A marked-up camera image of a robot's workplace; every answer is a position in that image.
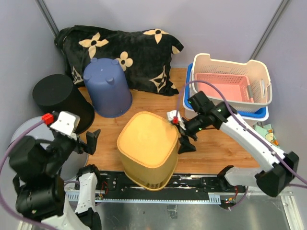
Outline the black large bucket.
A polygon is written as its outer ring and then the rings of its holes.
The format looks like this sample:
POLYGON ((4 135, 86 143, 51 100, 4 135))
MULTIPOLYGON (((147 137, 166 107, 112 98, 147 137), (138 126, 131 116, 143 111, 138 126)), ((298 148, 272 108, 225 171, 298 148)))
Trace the black large bucket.
POLYGON ((94 108, 87 102, 72 80, 63 74, 52 74, 41 79, 33 88, 32 97, 46 114, 67 111, 80 117, 75 133, 85 132, 94 121, 94 108))

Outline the yellow slatted basket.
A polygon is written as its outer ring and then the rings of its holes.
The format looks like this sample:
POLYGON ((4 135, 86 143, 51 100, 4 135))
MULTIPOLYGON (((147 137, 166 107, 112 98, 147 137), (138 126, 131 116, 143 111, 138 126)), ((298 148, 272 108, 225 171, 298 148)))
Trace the yellow slatted basket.
POLYGON ((117 139, 126 176, 149 191, 163 189, 177 166, 178 139, 177 127, 165 118, 136 113, 117 139))

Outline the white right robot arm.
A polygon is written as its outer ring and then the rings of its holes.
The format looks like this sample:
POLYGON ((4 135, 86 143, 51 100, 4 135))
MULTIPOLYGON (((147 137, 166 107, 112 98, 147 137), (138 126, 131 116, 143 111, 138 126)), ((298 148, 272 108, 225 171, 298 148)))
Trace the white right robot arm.
POLYGON ((276 197, 297 177, 299 156, 267 141, 227 101, 214 105, 204 92, 198 92, 189 98, 189 103, 197 113, 194 118, 186 120, 175 111, 171 119, 181 133, 180 153, 195 151, 189 139, 197 140, 197 132, 213 126, 235 140, 259 164, 259 168, 227 166, 217 180, 220 190, 227 192, 235 185, 252 186, 276 197))

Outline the beige perforated basket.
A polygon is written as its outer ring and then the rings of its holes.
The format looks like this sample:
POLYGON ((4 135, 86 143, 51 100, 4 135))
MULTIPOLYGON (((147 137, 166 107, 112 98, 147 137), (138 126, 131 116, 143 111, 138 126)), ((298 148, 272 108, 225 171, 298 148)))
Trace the beige perforated basket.
POLYGON ((272 84, 266 65, 257 60, 246 63, 212 59, 210 54, 194 57, 190 80, 215 86, 232 107, 254 113, 272 102, 272 84))

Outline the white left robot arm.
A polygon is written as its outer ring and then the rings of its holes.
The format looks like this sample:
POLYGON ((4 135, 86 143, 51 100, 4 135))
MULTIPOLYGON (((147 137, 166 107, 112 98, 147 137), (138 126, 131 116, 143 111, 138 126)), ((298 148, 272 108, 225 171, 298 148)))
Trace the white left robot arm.
POLYGON ((56 230, 100 230, 95 209, 95 191, 103 178, 94 164, 77 172, 79 200, 75 210, 69 204, 64 180, 58 171, 73 151, 94 154, 100 130, 87 132, 87 142, 54 132, 53 141, 24 136, 15 140, 9 153, 9 166, 16 172, 16 210, 25 218, 56 230))

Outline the blue bucket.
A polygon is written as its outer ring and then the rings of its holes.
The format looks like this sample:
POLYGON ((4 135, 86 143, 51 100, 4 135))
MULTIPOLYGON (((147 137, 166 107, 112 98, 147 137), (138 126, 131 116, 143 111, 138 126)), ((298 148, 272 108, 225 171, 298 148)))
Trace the blue bucket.
POLYGON ((92 58, 84 70, 83 81, 100 116, 119 117, 130 109, 132 94, 118 60, 92 58))

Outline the pink small tray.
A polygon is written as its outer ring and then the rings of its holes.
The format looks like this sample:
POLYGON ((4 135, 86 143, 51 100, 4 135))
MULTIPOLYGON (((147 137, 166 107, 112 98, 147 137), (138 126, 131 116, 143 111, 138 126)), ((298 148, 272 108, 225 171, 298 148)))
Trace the pink small tray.
POLYGON ((245 75, 196 73, 195 80, 214 85, 228 101, 253 103, 253 93, 249 79, 245 75))

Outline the grey bucket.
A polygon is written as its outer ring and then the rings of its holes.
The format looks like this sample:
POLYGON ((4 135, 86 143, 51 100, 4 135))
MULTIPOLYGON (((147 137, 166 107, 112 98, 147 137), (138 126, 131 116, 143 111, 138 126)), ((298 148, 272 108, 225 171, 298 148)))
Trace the grey bucket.
MULTIPOLYGON (((31 127, 40 120, 41 117, 38 116, 31 118, 26 122, 24 122, 22 125, 20 125, 13 134, 11 142, 16 140, 24 131, 26 131, 29 127, 31 127)), ((45 139, 48 141, 54 140, 54 136, 51 130, 46 125, 40 125, 36 129, 29 132, 28 135, 33 136, 35 139, 45 139)), ((62 166, 62 170, 60 173, 61 178, 64 181, 72 180, 73 178, 76 177, 78 170, 84 167, 87 164, 87 162, 88 162, 87 153, 77 154, 75 151, 73 151, 62 166)))

